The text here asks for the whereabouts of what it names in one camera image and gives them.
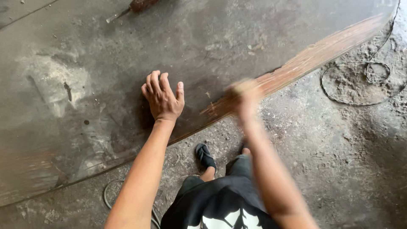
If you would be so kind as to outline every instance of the right hand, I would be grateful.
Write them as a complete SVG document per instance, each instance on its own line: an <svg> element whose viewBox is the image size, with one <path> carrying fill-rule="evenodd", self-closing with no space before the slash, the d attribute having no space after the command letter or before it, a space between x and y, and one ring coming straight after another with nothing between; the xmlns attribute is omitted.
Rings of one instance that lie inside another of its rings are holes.
<svg viewBox="0 0 407 229"><path fill-rule="evenodd" d="M168 82L168 73L161 74L160 80L159 75L159 70L149 74L141 91L150 104L155 121L168 120L175 123L184 108L184 84L178 82L175 97Z"/></svg>
<svg viewBox="0 0 407 229"><path fill-rule="evenodd" d="M231 86L232 92L237 97L235 114L241 124L257 118L257 109L262 99L262 91L254 80L245 80L234 83Z"/></svg>

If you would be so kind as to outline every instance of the white graphic print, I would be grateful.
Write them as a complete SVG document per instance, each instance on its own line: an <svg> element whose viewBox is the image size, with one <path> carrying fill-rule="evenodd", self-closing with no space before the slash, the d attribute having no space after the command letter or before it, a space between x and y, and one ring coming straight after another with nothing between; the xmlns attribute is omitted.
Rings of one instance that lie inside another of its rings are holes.
<svg viewBox="0 0 407 229"><path fill-rule="evenodd" d="M243 211L243 214L242 214L243 223L247 229L263 229L261 226L257 226L257 224L259 222L257 216L250 215L244 209L242 209L242 211ZM211 218L202 216L201 222L197 226L188 226L187 229L203 229L204 225L208 229L236 229L233 227L233 225L235 225L239 216L240 216L240 209L235 212L229 213L225 217L225 221L230 223L230 225L232 225L232 227L223 220L211 219Z"/></svg>

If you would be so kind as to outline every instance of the black shorts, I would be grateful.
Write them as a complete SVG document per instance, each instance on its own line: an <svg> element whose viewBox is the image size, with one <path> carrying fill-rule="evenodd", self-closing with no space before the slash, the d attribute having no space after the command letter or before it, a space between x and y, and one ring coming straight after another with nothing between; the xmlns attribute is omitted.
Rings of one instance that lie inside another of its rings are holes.
<svg viewBox="0 0 407 229"><path fill-rule="evenodd" d="M252 180L252 161L248 155L238 155L233 161L226 165L226 176L245 176ZM197 176L189 176L185 178L181 188L178 191L177 197L186 193L191 188L205 183Z"/></svg>

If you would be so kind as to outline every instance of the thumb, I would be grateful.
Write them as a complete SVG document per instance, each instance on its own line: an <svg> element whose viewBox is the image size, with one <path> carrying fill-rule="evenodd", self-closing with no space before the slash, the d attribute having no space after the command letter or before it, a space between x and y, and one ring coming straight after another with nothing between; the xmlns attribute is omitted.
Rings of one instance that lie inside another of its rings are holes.
<svg viewBox="0 0 407 229"><path fill-rule="evenodd" d="M177 100L184 103L184 83L178 82L177 84Z"/></svg>

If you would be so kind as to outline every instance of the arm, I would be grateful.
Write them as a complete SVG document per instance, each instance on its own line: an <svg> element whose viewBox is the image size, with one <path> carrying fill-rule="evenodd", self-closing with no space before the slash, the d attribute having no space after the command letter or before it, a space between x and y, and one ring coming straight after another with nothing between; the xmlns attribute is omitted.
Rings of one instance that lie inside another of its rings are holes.
<svg viewBox="0 0 407 229"><path fill-rule="evenodd" d="M284 229L317 229L304 198L257 119L261 92L254 84L247 81L234 87L238 94L236 114L253 156L254 178L265 207Z"/></svg>
<svg viewBox="0 0 407 229"><path fill-rule="evenodd" d="M153 131L127 175L105 228L150 228L151 209L160 183L165 149L176 119L184 108L184 85L177 86L177 97L171 91L168 73L153 71L141 87L155 119Z"/></svg>

